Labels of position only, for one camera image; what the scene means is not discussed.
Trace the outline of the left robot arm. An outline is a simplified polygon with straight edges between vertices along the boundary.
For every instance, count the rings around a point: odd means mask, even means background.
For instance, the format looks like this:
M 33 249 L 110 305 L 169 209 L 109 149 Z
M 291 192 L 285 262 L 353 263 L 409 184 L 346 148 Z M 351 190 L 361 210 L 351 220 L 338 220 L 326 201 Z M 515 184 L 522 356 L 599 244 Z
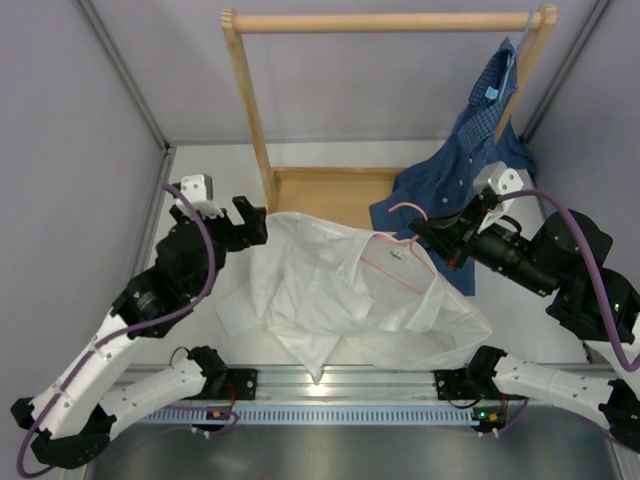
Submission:
M 208 296 L 230 252 L 266 243 L 263 207 L 232 200 L 242 222 L 225 211 L 172 206 L 174 225 L 156 245 L 156 259 L 133 277 L 99 330 L 54 384 L 18 399 L 11 413 L 47 470 L 76 469 L 94 460 L 130 425 L 183 399 L 228 397 L 228 368 L 210 346 L 193 347 L 178 362 L 122 389 L 114 384 L 142 350 L 163 339 Z

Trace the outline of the white shirt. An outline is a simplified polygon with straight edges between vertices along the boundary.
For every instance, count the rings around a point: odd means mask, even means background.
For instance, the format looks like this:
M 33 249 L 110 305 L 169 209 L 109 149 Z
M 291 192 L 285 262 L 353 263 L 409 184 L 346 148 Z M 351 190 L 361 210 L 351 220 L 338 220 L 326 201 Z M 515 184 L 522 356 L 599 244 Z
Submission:
M 297 212 L 266 219 L 249 278 L 216 310 L 231 336 L 263 327 L 311 374 L 340 342 L 380 369 L 454 370 L 492 334 L 489 320 L 438 270 L 418 295 L 360 261 L 374 231 Z

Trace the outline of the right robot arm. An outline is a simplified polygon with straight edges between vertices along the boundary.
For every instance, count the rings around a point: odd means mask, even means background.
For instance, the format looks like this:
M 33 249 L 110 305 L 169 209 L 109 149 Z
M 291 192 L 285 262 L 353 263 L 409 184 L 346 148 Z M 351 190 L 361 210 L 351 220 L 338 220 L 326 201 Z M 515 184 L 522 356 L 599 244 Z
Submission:
M 463 209 L 410 230 L 451 269 L 468 259 L 552 299 L 547 314 L 606 359 L 613 378 L 571 374 L 527 362 L 499 348 L 479 347 L 463 369 L 468 390 L 535 399 L 574 413 L 624 447 L 639 449 L 639 294 L 622 274 L 605 267 L 613 244 L 586 215 L 558 201 L 531 239 L 520 227 L 483 226 L 514 194 L 481 193 Z

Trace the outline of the pink wire hanger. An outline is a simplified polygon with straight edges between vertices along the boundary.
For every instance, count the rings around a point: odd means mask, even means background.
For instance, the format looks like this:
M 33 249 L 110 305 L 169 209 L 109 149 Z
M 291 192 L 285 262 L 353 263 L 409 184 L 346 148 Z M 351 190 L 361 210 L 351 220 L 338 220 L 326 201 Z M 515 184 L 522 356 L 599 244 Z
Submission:
M 398 239 L 392 233 L 374 232 L 360 253 L 360 261 L 418 295 L 426 294 L 439 279 L 417 235 Z

